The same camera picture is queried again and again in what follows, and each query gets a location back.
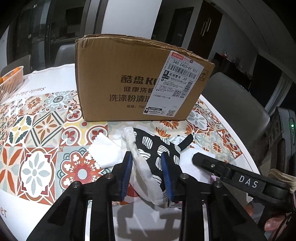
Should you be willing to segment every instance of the cabinet door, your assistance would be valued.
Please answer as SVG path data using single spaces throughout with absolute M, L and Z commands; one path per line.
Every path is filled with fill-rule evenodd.
M 223 14 L 206 1 L 202 2 L 188 50 L 207 59 L 215 41 Z

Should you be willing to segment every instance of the cardboard box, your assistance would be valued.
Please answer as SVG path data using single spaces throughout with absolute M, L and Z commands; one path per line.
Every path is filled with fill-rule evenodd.
M 203 70 L 173 117 L 143 114 L 171 51 Z M 76 40 L 76 84 L 86 121 L 185 120 L 213 68 L 192 52 L 150 39 L 100 34 Z

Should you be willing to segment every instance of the qr code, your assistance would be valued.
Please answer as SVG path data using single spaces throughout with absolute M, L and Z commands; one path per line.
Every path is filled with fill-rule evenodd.
M 178 90 L 175 90 L 173 96 L 175 97 L 179 97 L 179 95 L 182 93 L 182 91 L 178 91 Z
M 175 110 L 169 110 L 168 113 L 166 114 L 167 116 L 173 116 L 175 113 Z

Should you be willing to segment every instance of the blue gripper pad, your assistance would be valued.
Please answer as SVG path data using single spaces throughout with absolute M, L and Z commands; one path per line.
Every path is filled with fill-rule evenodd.
M 128 193 L 128 184 L 131 177 L 131 168 L 133 166 L 133 156 L 130 151 L 126 152 L 122 165 L 124 165 L 124 168 L 125 168 L 125 171 L 121 180 L 122 182 L 121 182 L 121 194 L 120 194 L 121 200 L 123 201 L 124 197 Z
M 167 152 L 163 152 L 161 154 L 161 158 L 160 158 L 161 168 L 162 168 L 162 171 L 163 171 L 163 179 L 165 181 L 165 188 L 166 188 L 167 195 L 168 195 L 169 199 L 172 200 L 173 199 L 172 182 L 171 182 L 170 174 L 169 174 L 169 171 L 168 171 L 168 166 L 167 166 L 167 163 L 166 163 L 165 156 L 168 157 Z

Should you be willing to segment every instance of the ceiling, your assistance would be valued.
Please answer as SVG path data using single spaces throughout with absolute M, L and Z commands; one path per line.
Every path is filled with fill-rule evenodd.
M 212 0 L 243 30 L 258 53 L 296 82 L 296 44 L 277 14 L 262 0 Z

